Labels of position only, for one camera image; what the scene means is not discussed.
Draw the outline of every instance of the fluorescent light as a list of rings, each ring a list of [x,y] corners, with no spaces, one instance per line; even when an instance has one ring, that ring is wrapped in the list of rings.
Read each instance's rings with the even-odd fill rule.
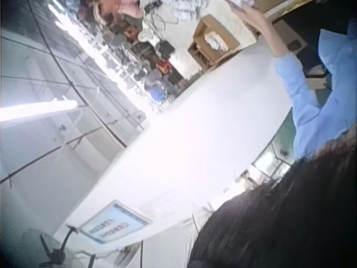
[[[74,109],[75,100],[57,100],[0,108],[0,122]]]
[[[56,0],[52,0],[52,1],[60,10],[64,11],[63,6],[59,2],[57,2]]]

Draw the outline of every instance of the fan stand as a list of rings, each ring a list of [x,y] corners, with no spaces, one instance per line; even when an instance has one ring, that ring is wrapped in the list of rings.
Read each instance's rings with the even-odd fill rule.
[[[67,225],[67,227],[69,228],[69,232],[67,233],[67,235],[62,243],[61,248],[60,249],[55,248],[53,250],[53,252],[51,252],[49,250],[49,247],[48,247],[44,237],[42,235],[40,235],[42,246],[44,247],[44,249],[46,251],[46,255],[48,256],[50,261],[40,263],[39,267],[52,267],[53,264],[54,265],[62,265],[63,264],[63,262],[66,259],[66,254],[65,254],[64,249],[66,247],[67,241],[73,232],[78,233],[78,231],[75,227],[69,226],[69,225]]]

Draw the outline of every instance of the white table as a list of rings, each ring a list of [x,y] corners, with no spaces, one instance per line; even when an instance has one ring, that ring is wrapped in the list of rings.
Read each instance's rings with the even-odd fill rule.
[[[155,14],[164,21],[176,20],[171,8],[164,4],[155,11]],[[208,14],[213,15],[239,41],[239,49],[257,42],[251,30],[230,10],[225,0],[211,0],[209,6],[202,10],[202,16]],[[176,49],[169,61],[185,79],[190,79],[201,70],[201,66],[187,51],[193,41],[198,23],[198,21],[184,21],[176,25],[166,23],[165,30],[159,31],[158,36],[150,41],[155,46],[160,39],[167,40]],[[148,27],[154,29],[150,14],[143,20],[143,28]]]

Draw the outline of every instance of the cable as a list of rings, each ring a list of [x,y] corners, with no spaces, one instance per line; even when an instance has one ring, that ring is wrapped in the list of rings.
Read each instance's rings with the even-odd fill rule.
[[[162,28],[157,26],[154,18],[156,18],[156,21],[159,20],[163,24]],[[161,35],[160,32],[166,30],[166,24],[172,24],[172,25],[179,24],[178,19],[176,19],[176,21],[165,21],[159,14],[156,14],[154,11],[151,13],[149,21],[150,21],[152,27],[154,28],[154,31],[156,32],[156,34],[160,37],[160,39],[163,39],[163,36]]]

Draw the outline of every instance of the hand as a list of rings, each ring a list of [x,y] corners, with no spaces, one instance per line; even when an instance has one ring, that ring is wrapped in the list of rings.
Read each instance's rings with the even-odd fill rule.
[[[232,11],[240,17],[242,21],[253,26],[262,33],[274,56],[280,57],[289,53],[289,49],[279,36],[278,32],[274,29],[272,23],[269,22],[260,11],[248,6],[239,8],[229,0],[226,1],[229,3]]]
[[[242,8],[240,8],[229,0],[227,0],[227,2],[233,13],[245,23],[256,28],[259,32],[263,33],[270,27],[271,23],[259,10],[249,6],[242,6]]]

